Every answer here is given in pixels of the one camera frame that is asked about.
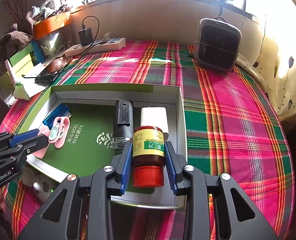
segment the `ribbed red cap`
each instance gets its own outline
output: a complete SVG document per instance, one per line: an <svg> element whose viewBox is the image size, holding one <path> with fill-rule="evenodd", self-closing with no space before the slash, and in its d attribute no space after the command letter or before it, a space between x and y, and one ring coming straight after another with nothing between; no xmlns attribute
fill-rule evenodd
<svg viewBox="0 0 296 240"><path fill-rule="evenodd" d="M163 167L139 166L134 168L134 187L162 187Z"/></svg>

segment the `pink plastic object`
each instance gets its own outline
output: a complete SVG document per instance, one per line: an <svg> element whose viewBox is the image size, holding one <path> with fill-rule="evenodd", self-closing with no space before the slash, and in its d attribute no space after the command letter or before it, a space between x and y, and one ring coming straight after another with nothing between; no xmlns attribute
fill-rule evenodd
<svg viewBox="0 0 296 240"><path fill-rule="evenodd" d="M49 141L49 143L55 143L55 147L56 148L61 148L63 147L66 137L67 137L67 133L69 130L69 126L70 126L70 121L68 117L56 117L53 123L53 126L58 124L58 120L60 120L60 125L59 125L59 132L56 136L55 139L53 139L52 141Z"/></svg>
<svg viewBox="0 0 296 240"><path fill-rule="evenodd" d="M50 130L49 130L49 128L48 128L47 125L42 124L42 126L41 126L41 128L39 129L39 132L38 132L37 135L41 135L41 134L44 134L44 135L46 135L47 137L49 136L49 134L50 134ZM46 151L47 151L47 149L48 149L48 146L49 146L49 144L47 145L46 148L41 149L41 150L39 150L39 151L37 151L37 152L34 152L33 155L36 156L37 158L42 159L42 158L45 156L45 154L46 154Z"/></svg>

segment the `power strip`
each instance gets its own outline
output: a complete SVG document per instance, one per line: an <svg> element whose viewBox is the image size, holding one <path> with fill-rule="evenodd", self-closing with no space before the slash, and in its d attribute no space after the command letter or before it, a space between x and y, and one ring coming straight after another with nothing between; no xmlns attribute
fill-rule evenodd
<svg viewBox="0 0 296 240"><path fill-rule="evenodd" d="M109 51L109 50L119 50L125 46L126 46L126 38L116 38L116 39L111 39L111 40L107 41L107 43L98 44L98 45L92 47L87 53L99 52L99 51ZM82 46L81 44L73 45L65 51L65 55L66 55L66 57L75 56L77 54L84 52L88 47L89 47L89 45L86 45L86 46Z"/></svg>

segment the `orange bin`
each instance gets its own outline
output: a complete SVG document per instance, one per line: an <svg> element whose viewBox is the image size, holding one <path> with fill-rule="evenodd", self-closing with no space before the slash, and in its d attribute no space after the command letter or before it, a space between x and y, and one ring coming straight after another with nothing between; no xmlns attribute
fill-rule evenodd
<svg viewBox="0 0 296 240"><path fill-rule="evenodd" d="M70 11L55 15L33 26L36 40L71 23Z"/></svg>

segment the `table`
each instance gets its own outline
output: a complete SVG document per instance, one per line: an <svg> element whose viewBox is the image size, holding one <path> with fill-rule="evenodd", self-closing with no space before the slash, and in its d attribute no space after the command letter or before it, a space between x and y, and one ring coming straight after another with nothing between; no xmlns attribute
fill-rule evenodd
<svg viewBox="0 0 296 240"><path fill-rule="evenodd" d="M188 163L204 173L231 174L283 238L294 208L294 171L281 124L248 73L238 67L228 74L200 68L189 57L193 51L191 45L127 41L126 47L118 51L87 54L61 74L55 84L131 82L180 86ZM30 101L18 100L1 124L0 132L18 132L40 96L42 93ZM8 206L5 216L8 214L12 221L16 238L40 202L32 188L20 180L7 185L3 193ZM209 202L214 239L211 196ZM112 205L115 239L181 239L184 216L184 210Z"/></svg>

